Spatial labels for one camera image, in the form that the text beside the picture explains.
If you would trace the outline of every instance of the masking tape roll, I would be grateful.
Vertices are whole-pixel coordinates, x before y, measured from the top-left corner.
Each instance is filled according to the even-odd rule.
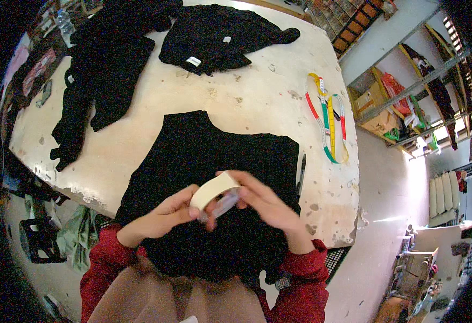
[[[219,176],[203,184],[196,193],[193,194],[189,206],[197,207],[201,213],[199,220],[201,222],[206,222],[207,214],[205,213],[204,208],[210,201],[218,197],[221,193],[228,191],[224,197],[216,202],[216,207],[212,212],[212,215],[217,218],[236,204],[239,199],[237,191],[240,187],[241,186],[239,186],[239,184],[226,171],[224,171]]]

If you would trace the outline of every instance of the clear plastic bottle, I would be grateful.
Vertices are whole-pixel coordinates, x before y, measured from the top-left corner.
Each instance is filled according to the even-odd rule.
[[[58,16],[56,18],[56,23],[58,28],[60,29],[60,32],[62,33],[62,38],[64,39],[65,44],[67,45],[67,48],[72,47],[71,40],[69,39],[76,31],[76,28],[71,22],[71,17],[67,13],[67,11],[60,9],[58,10]]]

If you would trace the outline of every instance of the table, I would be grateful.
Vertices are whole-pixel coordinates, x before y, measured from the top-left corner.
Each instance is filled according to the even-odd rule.
[[[128,112],[99,132],[87,126],[80,157],[59,173],[55,169],[58,159],[52,161],[49,153],[58,146],[51,132],[62,113],[64,73],[71,61],[65,57],[52,75],[52,94],[46,103],[36,107],[39,93],[17,115],[10,150],[58,191],[114,217],[130,175],[162,128],[164,114],[206,110],[222,131],[286,135],[299,143],[307,154],[299,202],[306,229],[329,248],[354,244],[359,199],[356,132],[341,69],[325,31],[296,17],[249,3],[184,1],[184,5],[212,3],[255,11],[283,30],[298,28],[301,36],[291,44],[246,54],[251,65],[210,77],[162,63],[158,55],[166,33],[150,33],[147,37],[155,41],[155,49],[140,75]],[[331,164],[324,154],[321,130],[304,98],[309,72],[322,76],[329,93],[343,98],[349,151],[345,164]],[[310,93],[316,97],[312,88]]]

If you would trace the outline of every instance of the white tag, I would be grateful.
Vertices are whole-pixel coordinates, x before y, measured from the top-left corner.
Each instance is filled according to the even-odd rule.
[[[191,57],[189,57],[189,58],[187,59],[187,62],[189,62],[189,63],[195,65],[196,67],[198,67],[202,61],[199,60],[199,59],[196,58],[196,57],[191,56]]]

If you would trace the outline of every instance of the yellow measuring tape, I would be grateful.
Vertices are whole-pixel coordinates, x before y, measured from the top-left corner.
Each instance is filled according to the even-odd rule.
[[[306,100],[310,106],[311,112],[315,116],[315,119],[319,123],[321,130],[322,130],[322,143],[324,145],[324,152],[326,153],[327,157],[330,159],[332,163],[335,164],[342,164],[346,163],[349,160],[349,152],[347,151],[347,147],[345,146],[345,139],[346,139],[346,131],[345,131],[345,111],[343,108],[342,99],[337,95],[333,94],[329,97],[327,101],[324,97],[327,96],[327,91],[324,88],[324,81],[321,77],[319,77],[315,73],[308,74],[309,76],[314,78],[315,84],[317,85],[317,91],[319,93],[319,100],[322,107],[322,113],[324,115],[324,123],[322,124],[312,102],[308,94],[308,89],[306,88]],[[333,98],[336,98],[340,104],[340,124],[342,126],[342,145],[344,151],[344,157],[342,161],[336,161],[336,143],[335,143],[335,116],[333,111]],[[326,144],[326,134],[330,135],[330,147],[328,149]]]

